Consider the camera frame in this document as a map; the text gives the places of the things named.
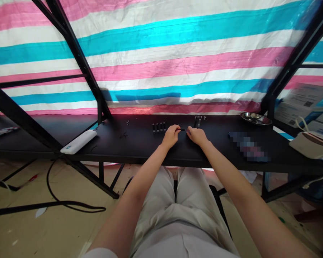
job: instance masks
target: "metal bowl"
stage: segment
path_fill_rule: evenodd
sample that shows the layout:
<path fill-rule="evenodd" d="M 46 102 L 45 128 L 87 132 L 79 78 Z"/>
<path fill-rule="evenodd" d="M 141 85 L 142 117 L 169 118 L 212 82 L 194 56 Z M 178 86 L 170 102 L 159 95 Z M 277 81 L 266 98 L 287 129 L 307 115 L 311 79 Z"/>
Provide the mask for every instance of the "metal bowl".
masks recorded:
<path fill-rule="evenodd" d="M 270 125 L 273 123 L 269 118 L 255 113 L 243 112 L 240 114 L 240 116 L 245 121 L 248 121 L 257 126 Z"/>

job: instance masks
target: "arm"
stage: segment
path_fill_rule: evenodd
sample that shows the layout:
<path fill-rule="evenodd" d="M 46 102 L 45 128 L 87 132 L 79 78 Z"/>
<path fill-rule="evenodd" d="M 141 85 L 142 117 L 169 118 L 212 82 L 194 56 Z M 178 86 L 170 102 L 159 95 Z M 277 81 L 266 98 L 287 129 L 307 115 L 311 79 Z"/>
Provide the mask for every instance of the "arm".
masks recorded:
<path fill-rule="evenodd" d="M 139 169 L 113 213 L 107 219 L 88 251 L 103 247 L 119 258 L 128 257 L 142 205 L 169 149 L 177 142 L 178 125 L 166 131 L 163 142 Z"/>
<path fill-rule="evenodd" d="M 202 129 L 188 127 L 187 134 L 205 153 L 262 257 L 312 257 L 246 178 L 207 140 Z"/>

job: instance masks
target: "floor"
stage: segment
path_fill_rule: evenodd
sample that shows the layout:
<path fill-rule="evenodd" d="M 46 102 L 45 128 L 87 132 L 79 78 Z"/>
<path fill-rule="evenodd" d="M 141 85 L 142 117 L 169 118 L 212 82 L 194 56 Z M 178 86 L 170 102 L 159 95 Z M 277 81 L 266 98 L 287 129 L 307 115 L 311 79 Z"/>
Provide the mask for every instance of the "floor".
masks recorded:
<path fill-rule="evenodd" d="M 0 179 L 22 164 L 0 160 Z M 0 188 L 0 208 L 53 201 L 46 186 L 46 173 L 50 164 L 50 161 L 38 160 L 9 179 L 8 184 L 22 188 L 11 194 L 7 189 Z M 105 168 L 105 183 L 111 184 L 118 168 L 117 165 Z M 98 168 L 89 166 L 89 169 L 98 175 Z M 138 165 L 125 165 L 114 190 L 121 195 L 127 181 L 138 169 Z M 206 176 L 212 185 L 220 187 L 220 182 L 213 172 L 206 171 Z M 270 187 L 276 187 L 285 180 L 284 175 L 273 174 Z M 105 206 L 107 210 L 88 214 L 58 206 L 48 208 L 37 218 L 36 210 L 0 216 L 0 258 L 81 257 L 118 202 L 61 161 L 56 162 L 51 171 L 50 184 L 55 195 L 61 200 Z M 260 192 L 261 184 L 262 177 L 259 175 L 253 186 Z M 221 201 L 233 241 L 241 257 L 261 257 L 230 197 L 225 194 Z M 293 217 L 293 214 L 302 211 L 301 202 L 300 196 L 291 194 L 268 205 L 309 250 L 317 257 L 323 257 L 323 222 L 300 224 Z"/>

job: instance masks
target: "metal pin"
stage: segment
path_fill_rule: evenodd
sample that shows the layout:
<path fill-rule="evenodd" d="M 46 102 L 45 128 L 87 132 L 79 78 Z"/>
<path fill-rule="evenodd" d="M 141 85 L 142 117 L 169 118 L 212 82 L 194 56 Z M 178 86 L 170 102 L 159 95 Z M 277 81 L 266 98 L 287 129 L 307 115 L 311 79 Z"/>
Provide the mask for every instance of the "metal pin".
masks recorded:
<path fill-rule="evenodd" d="M 197 125 L 197 117 L 195 116 L 195 122 L 194 122 L 194 127 L 193 128 L 196 128 L 196 125 Z"/>

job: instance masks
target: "white pants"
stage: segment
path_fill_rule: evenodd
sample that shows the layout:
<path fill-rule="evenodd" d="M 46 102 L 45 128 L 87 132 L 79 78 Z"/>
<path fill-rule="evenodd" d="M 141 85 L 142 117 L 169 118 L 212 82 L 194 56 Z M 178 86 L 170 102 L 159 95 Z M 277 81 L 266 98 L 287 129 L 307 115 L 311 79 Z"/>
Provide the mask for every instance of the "white pants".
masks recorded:
<path fill-rule="evenodd" d="M 155 227 L 182 219 L 207 232 L 226 250 L 239 255 L 204 171 L 201 168 L 179 168 L 177 198 L 173 182 L 171 172 L 166 167 L 160 167 L 145 198 L 135 229 L 132 251 Z"/>

